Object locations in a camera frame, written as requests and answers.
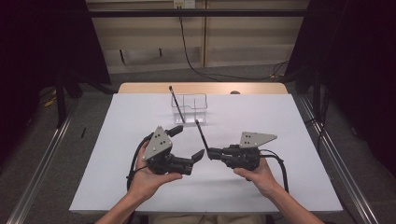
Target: pen holder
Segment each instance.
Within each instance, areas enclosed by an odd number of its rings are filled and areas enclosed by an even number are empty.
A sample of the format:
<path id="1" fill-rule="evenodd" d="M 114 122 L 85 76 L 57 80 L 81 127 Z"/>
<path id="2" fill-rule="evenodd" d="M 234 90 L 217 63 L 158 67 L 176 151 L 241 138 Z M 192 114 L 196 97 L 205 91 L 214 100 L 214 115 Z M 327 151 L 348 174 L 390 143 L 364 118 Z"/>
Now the pen holder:
<path id="1" fill-rule="evenodd" d="M 178 109 L 186 123 L 195 123 L 198 119 L 200 123 L 206 122 L 207 101 L 206 94 L 175 94 L 178 103 Z M 171 97 L 171 106 L 174 115 L 175 124 L 182 124 L 183 119 L 180 116 L 177 104 Z"/>

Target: white tabletop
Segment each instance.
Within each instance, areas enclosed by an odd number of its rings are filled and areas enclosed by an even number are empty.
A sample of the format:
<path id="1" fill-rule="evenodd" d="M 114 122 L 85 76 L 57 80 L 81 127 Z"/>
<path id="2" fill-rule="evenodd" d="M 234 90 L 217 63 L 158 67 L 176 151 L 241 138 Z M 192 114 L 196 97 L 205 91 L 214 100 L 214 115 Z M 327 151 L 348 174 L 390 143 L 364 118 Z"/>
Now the white tabletop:
<path id="1" fill-rule="evenodd" d="M 126 178 L 140 141 L 158 125 L 176 126 L 170 94 L 115 94 L 70 211 L 108 211 L 125 193 Z M 290 194 L 310 211 L 341 211 L 299 111 L 288 94 L 208 94 L 206 123 L 210 147 L 238 144 L 242 131 L 272 133 L 277 139 L 260 147 L 285 161 Z M 172 153 L 190 158 L 204 148 L 195 125 L 172 138 Z M 283 185 L 276 160 L 267 159 Z M 276 207 L 262 197 L 252 182 L 237 176 L 221 161 L 204 158 L 191 175 L 162 186 L 136 211 L 144 213 L 262 213 Z"/>

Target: wall socket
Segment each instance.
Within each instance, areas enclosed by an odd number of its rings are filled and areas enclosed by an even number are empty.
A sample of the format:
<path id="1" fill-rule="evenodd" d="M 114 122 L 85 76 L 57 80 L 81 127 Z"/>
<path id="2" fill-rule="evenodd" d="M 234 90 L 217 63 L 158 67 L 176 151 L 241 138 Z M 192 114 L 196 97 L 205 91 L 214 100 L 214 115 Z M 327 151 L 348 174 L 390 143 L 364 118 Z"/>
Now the wall socket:
<path id="1" fill-rule="evenodd" d="M 174 8 L 195 8 L 195 0 L 174 0 Z"/>

